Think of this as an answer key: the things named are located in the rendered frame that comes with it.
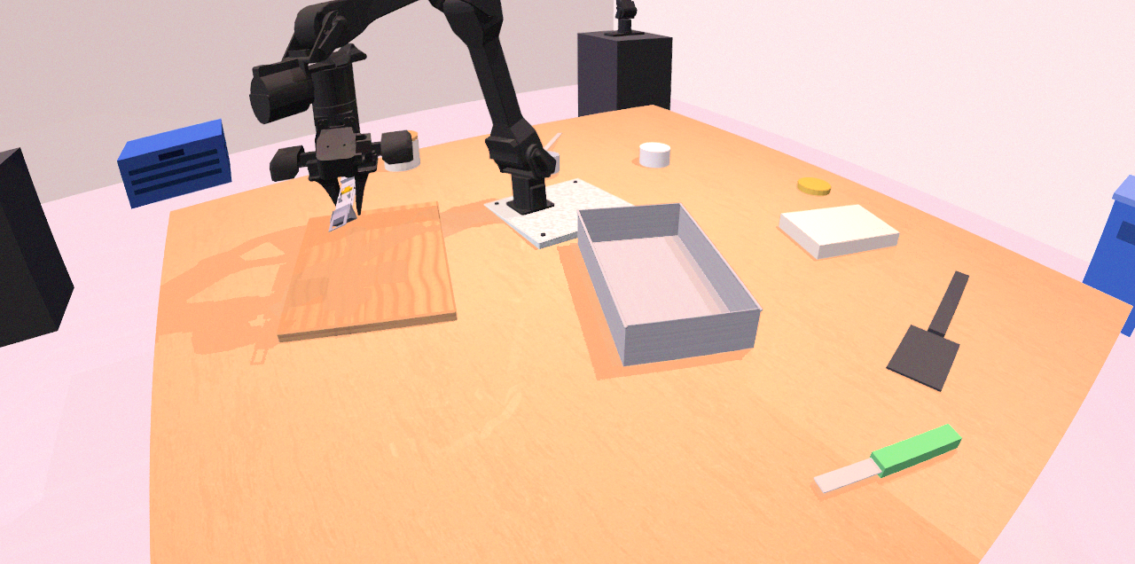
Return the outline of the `orange flat round disc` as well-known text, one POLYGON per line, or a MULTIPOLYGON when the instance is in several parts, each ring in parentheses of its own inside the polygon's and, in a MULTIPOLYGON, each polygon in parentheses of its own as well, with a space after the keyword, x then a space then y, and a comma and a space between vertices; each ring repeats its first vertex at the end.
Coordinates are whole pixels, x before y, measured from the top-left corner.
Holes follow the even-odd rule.
POLYGON ((826 196, 832 188, 826 180, 819 179, 819 177, 799 177, 797 187, 799 191, 808 193, 808 195, 816 196, 826 196))

